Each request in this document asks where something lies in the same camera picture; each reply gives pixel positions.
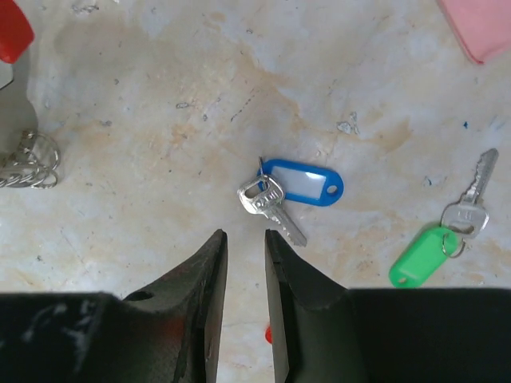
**key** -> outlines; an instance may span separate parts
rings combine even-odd
[[[453,203],[444,210],[443,227],[449,227],[462,238],[470,239],[475,238],[486,227],[489,214],[480,202],[497,159],[498,150],[495,148],[481,154],[472,185],[463,193],[458,203]]]
[[[330,206],[344,193],[341,176],[327,168],[277,158],[259,164],[259,168],[259,174],[264,171],[279,180],[290,201]]]
[[[266,184],[267,188],[254,197],[248,197],[247,191],[257,186],[259,182]],[[271,221],[277,222],[296,246],[305,247],[307,245],[307,238],[305,238],[305,235],[303,235],[283,209],[282,201],[285,196],[286,193],[282,186],[280,186],[275,178],[267,174],[258,176],[238,189],[238,197],[246,211],[250,214],[264,215]]]

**key head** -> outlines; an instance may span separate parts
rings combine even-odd
[[[263,191],[257,188],[258,193],[256,195],[253,197],[247,196],[247,192],[257,187],[260,182],[266,183],[267,188]],[[282,186],[280,186],[275,178],[267,174],[258,176],[238,189],[238,197],[245,210],[250,214],[264,214],[281,203],[285,196],[286,193],[282,189]]]
[[[442,226],[455,231],[462,238],[475,238],[488,223],[489,214],[480,204],[453,203],[442,214]]]

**chain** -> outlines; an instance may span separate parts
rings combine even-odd
[[[43,139],[51,149],[50,165],[43,164],[34,153],[37,139]],[[24,131],[18,149],[0,169],[0,188],[49,189],[57,185],[58,174],[55,169],[61,162],[61,153],[57,143],[44,133]]]

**floor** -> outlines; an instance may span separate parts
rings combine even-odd
[[[427,286],[511,286],[511,54],[482,66],[422,0],[19,0],[37,39],[28,99],[62,182],[2,191],[0,289],[123,297],[217,228],[229,272],[218,381],[273,382],[269,221],[236,189],[258,156],[333,168],[331,207],[287,203],[298,252],[344,286],[390,286],[417,232],[500,159],[488,227]],[[359,134],[337,129],[358,116]]]

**key ring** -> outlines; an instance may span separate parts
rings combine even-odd
[[[455,255],[449,255],[449,254],[447,254],[447,251],[446,251],[446,238],[449,236],[449,234],[450,233],[445,233],[442,238],[442,253],[444,253],[445,256],[454,259],[454,258],[459,257],[463,253],[463,251],[465,250],[466,241],[465,241],[465,239],[462,239],[461,240],[461,249]]]
[[[37,139],[45,141],[45,146],[50,149],[49,165],[42,163],[34,152],[36,143],[29,142]],[[61,152],[53,138],[40,132],[24,131],[18,149],[0,167],[0,188],[52,188],[58,183],[55,169],[60,163]]]
[[[259,172],[262,176],[264,176],[264,173],[263,173],[263,157],[259,157]],[[263,190],[266,190],[268,189],[268,182],[266,181],[263,181]]]

